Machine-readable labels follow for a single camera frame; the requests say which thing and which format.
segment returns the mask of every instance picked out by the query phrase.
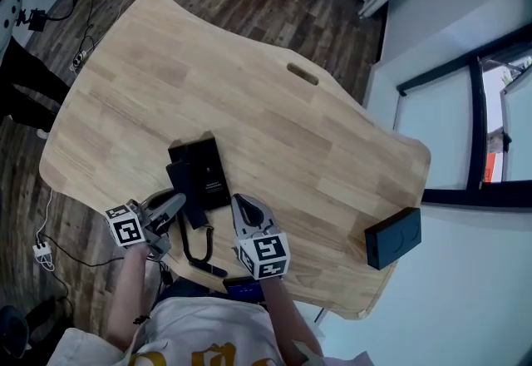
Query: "black box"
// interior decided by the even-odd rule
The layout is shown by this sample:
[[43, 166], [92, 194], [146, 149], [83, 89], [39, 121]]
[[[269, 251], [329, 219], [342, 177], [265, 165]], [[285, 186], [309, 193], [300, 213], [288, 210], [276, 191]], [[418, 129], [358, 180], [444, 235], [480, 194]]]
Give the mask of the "black box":
[[207, 225], [209, 220], [201, 207], [200, 200], [196, 195], [196, 190], [190, 178], [189, 168], [184, 161], [170, 163], [166, 167], [168, 177], [176, 193], [183, 193], [186, 196], [186, 202], [183, 205], [183, 211], [189, 219], [190, 225], [194, 230], [203, 225]]
[[218, 146], [212, 132], [205, 132], [197, 141], [174, 141], [168, 149], [172, 163], [183, 161], [204, 210], [214, 210], [231, 203]]
[[382, 270], [421, 243], [421, 211], [405, 208], [366, 229], [367, 263]]

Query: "white cable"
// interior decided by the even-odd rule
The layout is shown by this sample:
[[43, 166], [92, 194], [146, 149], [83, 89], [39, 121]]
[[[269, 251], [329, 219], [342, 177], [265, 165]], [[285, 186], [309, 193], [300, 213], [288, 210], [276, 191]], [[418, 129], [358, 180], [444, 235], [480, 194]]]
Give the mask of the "white cable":
[[[122, 7], [124, 6], [124, 2], [125, 2], [125, 1], [126, 1], [126, 0], [122, 0], [122, 3], [120, 4], [120, 8], [118, 8], [118, 14], [116, 15], [116, 18], [115, 18], [115, 21], [113, 22], [113, 24], [115, 24], [116, 22], [118, 22], [118, 19], [120, 18], [120, 15], [121, 15], [121, 13], [122, 13]], [[105, 33], [100, 39], [98, 39], [98, 40], [96, 41], [96, 43], [95, 43], [92, 47], [90, 47], [90, 48], [89, 48], [88, 50], [86, 50], [86, 51], [89, 52], [91, 49], [95, 48], [96, 45], [98, 45], [98, 44], [100, 43], [100, 41], [104, 38], [104, 36], [105, 36], [106, 34], [107, 34], [107, 33]]]
[[42, 265], [42, 268], [46, 271], [55, 271], [56, 266], [52, 262], [52, 254], [49, 255], [43, 255], [40, 258], [35, 257], [35, 260], [37, 260], [37, 263]]
[[39, 239], [39, 233], [41, 233], [42, 229], [44, 229], [44, 226], [47, 224], [47, 221], [48, 221], [48, 207], [50, 206], [50, 203], [52, 202], [52, 196], [53, 196], [53, 189], [50, 189], [50, 199], [48, 200], [48, 203], [47, 203], [47, 210], [46, 210], [44, 222], [42, 223], [41, 228], [35, 232], [35, 240], [37, 240], [38, 242], [41, 242], [41, 240]]
[[[116, 16], [116, 19], [115, 19], [115, 21], [113, 22], [113, 24], [115, 24], [115, 23], [118, 21], [118, 19], [120, 18], [120, 15], [121, 15], [121, 12], [122, 12], [122, 7], [124, 6], [124, 2], [125, 2], [125, 1], [126, 1], [126, 0], [122, 0], [122, 3], [120, 4], [120, 8], [118, 8], [118, 15]], [[98, 45], [98, 44], [100, 43], [100, 41], [104, 38], [104, 36], [105, 36], [106, 34], [107, 34], [107, 33], [104, 33], [100, 39], [98, 39], [98, 40], [97, 40], [97, 41], [96, 41], [96, 42], [95, 42], [95, 43], [94, 43], [94, 44], [93, 44], [88, 50], [85, 51], [85, 53], [90, 52], [90, 51], [92, 51], [94, 48], [96, 48], [96, 45]], [[77, 57], [78, 54], [79, 54], [79, 52], [77, 52], [76, 55], [71, 59], [71, 62], [74, 62], [74, 59]]]

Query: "power strip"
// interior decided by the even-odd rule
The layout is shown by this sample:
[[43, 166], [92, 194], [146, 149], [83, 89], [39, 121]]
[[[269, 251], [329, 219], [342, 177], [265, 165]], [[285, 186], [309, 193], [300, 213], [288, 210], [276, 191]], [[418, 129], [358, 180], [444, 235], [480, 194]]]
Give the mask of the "power strip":
[[37, 261], [41, 261], [41, 257], [52, 254], [52, 248], [48, 242], [37, 243], [33, 246], [33, 254]]
[[86, 62], [86, 59], [89, 57], [87, 51], [80, 52], [70, 65], [70, 71], [76, 73], [76, 69], [79, 69], [82, 64]]

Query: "person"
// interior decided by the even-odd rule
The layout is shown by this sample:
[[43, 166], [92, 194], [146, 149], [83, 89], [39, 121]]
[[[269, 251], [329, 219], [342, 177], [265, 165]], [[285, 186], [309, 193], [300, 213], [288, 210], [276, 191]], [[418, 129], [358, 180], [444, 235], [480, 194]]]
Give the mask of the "person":
[[15, 122], [37, 128], [46, 139], [56, 113], [26, 96], [13, 85], [30, 88], [61, 105], [68, 86], [12, 36], [22, 0], [0, 0], [0, 112]]
[[[68, 329], [48, 365], [330, 364], [277, 277], [260, 280], [268, 311], [221, 294], [199, 296], [199, 289], [206, 288], [188, 281], [190, 289], [180, 291], [179, 296], [173, 288], [182, 280], [177, 279], [149, 312], [144, 297], [149, 253], [144, 243], [132, 245], [126, 252], [108, 315], [106, 340]], [[333, 361], [372, 366], [366, 353], [349, 362]]]

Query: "white t-shirt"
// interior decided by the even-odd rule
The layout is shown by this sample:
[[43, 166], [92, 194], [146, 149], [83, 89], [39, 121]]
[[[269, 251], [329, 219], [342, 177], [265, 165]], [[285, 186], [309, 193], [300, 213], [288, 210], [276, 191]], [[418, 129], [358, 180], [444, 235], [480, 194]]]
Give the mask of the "white t-shirt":
[[272, 366], [283, 360], [266, 310], [200, 297], [168, 298], [157, 304], [125, 353], [93, 334], [68, 329], [48, 363], [89, 364]]

